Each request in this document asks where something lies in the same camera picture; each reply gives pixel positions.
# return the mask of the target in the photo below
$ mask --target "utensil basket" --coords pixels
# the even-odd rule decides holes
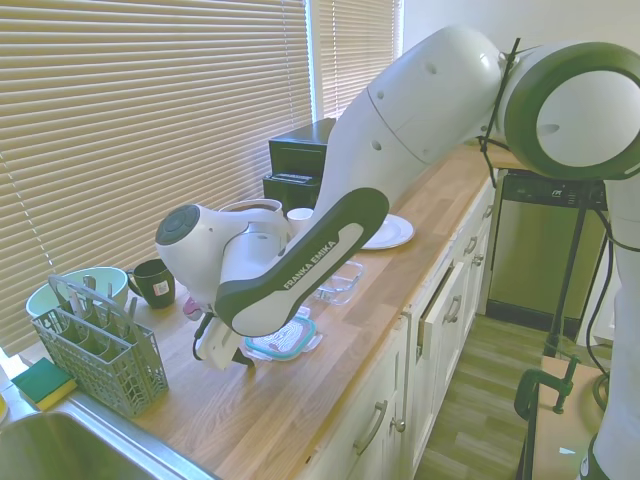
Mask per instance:
[[[75,291],[86,312],[80,318],[64,300],[32,321],[51,359],[88,394],[127,417],[140,415],[168,389],[153,332],[93,290],[57,275],[49,283],[58,295],[60,284]]]

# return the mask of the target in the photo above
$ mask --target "yellow sponge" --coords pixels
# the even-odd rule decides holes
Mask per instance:
[[[46,358],[38,360],[12,381],[41,411],[48,410],[76,388],[73,377]]]
[[[9,406],[7,405],[7,402],[5,402],[2,393],[0,393],[0,423],[2,423],[4,417],[7,416],[7,413],[9,413]]]

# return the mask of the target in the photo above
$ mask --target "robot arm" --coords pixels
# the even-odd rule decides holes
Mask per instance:
[[[377,231],[413,179],[461,141],[481,135],[503,64],[483,35],[448,27],[389,66],[336,123],[312,222],[286,246],[277,228],[283,219],[274,212],[190,206],[165,218],[156,236],[160,256],[221,319],[208,332],[219,334],[224,358],[241,336],[280,329]],[[607,180],[614,236],[640,244],[638,55],[604,43],[528,50],[509,72],[497,113],[497,129],[531,170]],[[609,407],[581,478],[596,478],[597,470],[619,480],[640,471],[640,255],[617,247],[616,257],[622,289]]]
[[[223,272],[217,315],[243,336],[280,329],[373,236],[425,168],[481,133],[501,77],[500,52],[464,28],[441,30],[388,67],[331,132],[309,227],[262,274]],[[243,255],[224,261],[238,265]]]

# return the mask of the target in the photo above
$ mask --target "window blinds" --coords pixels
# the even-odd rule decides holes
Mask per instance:
[[[400,55],[400,0],[319,0],[322,103],[338,117]]]
[[[262,194],[311,121],[303,0],[5,0],[0,346],[49,273],[155,256],[162,218]]]

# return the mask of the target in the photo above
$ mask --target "wooden floor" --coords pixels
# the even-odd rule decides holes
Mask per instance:
[[[522,373],[539,367],[546,333],[478,316],[469,333],[415,480],[511,480],[527,424],[513,399]],[[564,350],[592,365],[586,349]],[[608,368],[611,349],[595,348]]]

